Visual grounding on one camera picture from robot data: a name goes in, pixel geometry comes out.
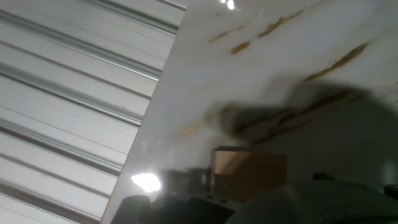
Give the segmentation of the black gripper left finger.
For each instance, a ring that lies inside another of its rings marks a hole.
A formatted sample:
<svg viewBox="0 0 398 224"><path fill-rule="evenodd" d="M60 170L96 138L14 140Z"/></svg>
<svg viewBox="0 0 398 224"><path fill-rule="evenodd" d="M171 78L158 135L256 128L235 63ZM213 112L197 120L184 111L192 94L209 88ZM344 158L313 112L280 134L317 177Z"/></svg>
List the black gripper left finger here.
<svg viewBox="0 0 398 224"><path fill-rule="evenodd" d="M130 180L139 194L121 201L111 224L222 224L243 206L211 191L209 169L141 172Z"/></svg>

